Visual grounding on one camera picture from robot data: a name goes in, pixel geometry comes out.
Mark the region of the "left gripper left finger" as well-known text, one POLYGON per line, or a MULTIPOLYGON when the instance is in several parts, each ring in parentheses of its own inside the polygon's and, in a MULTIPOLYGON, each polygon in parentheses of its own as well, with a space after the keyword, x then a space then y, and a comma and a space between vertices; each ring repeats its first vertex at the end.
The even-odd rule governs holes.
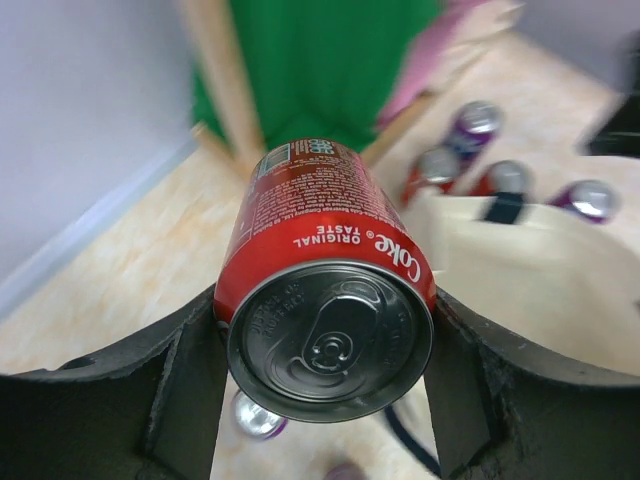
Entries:
POLYGON ((4 479, 207 479, 227 380, 206 289, 56 370, 1 378, 4 479))

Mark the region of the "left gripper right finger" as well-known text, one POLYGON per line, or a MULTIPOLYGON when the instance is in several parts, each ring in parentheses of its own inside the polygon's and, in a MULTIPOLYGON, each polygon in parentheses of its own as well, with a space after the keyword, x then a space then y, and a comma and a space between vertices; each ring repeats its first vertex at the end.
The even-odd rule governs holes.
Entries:
POLYGON ((530 341, 437 293, 424 373, 445 479, 636 479, 639 379, 530 341))

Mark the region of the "beige canvas tote bag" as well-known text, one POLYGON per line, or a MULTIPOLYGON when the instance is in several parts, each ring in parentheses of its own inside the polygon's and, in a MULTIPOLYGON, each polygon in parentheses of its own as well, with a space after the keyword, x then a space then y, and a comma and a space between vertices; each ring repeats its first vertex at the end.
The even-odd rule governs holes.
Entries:
MULTIPOLYGON (((442 229, 406 223, 436 258, 440 290, 563 356, 639 379, 639 259, 603 229, 519 198, 438 198, 442 229)), ((387 408, 398 442, 441 475, 425 381, 387 408)))

